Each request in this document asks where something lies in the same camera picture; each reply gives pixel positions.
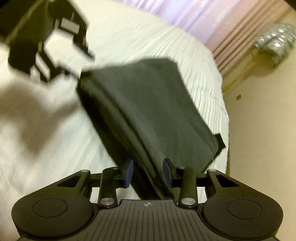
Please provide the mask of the dark grey jeans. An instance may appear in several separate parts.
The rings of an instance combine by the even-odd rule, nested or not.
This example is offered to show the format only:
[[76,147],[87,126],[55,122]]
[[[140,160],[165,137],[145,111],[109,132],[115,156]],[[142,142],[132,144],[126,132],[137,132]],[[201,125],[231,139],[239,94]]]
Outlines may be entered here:
[[131,185],[141,199],[177,199],[164,178],[165,158],[203,173],[225,147],[169,59],[84,70],[76,90],[115,163],[133,160]]

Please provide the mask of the striped white bedspread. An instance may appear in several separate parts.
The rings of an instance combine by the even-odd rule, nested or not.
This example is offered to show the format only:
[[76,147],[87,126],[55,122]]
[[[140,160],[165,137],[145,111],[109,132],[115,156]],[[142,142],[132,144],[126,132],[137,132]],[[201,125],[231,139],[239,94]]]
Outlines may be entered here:
[[[119,125],[135,126],[137,140],[162,168],[165,158],[196,170],[226,172],[224,149],[213,161],[201,158],[202,123],[228,142],[229,116],[222,76],[211,51],[180,29],[115,3],[81,4],[88,14],[88,39],[96,60],[90,63],[56,34],[47,50],[77,71],[94,70],[90,90],[99,100],[103,122],[122,136]],[[76,81],[58,77],[50,84],[31,82],[10,68],[1,46],[1,204],[81,169],[98,172],[114,165],[83,108]]]

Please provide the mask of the pink sheer curtain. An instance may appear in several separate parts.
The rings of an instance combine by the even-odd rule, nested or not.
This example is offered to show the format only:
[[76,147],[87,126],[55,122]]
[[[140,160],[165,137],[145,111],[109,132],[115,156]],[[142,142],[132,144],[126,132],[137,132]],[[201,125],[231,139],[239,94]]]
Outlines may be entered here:
[[228,72],[257,36],[292,8],[286,1],[122,1],[181,28],[213,54],[219,71]]

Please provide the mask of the silver patterned bag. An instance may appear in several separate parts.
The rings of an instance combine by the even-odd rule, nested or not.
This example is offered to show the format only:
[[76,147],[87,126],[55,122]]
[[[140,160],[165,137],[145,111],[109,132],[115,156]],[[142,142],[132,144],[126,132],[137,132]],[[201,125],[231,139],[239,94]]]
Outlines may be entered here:
[[293,50],[295,26],[285,22],[273,23],[254,42],[255,48],[271,57],[273,66],[278,66]]

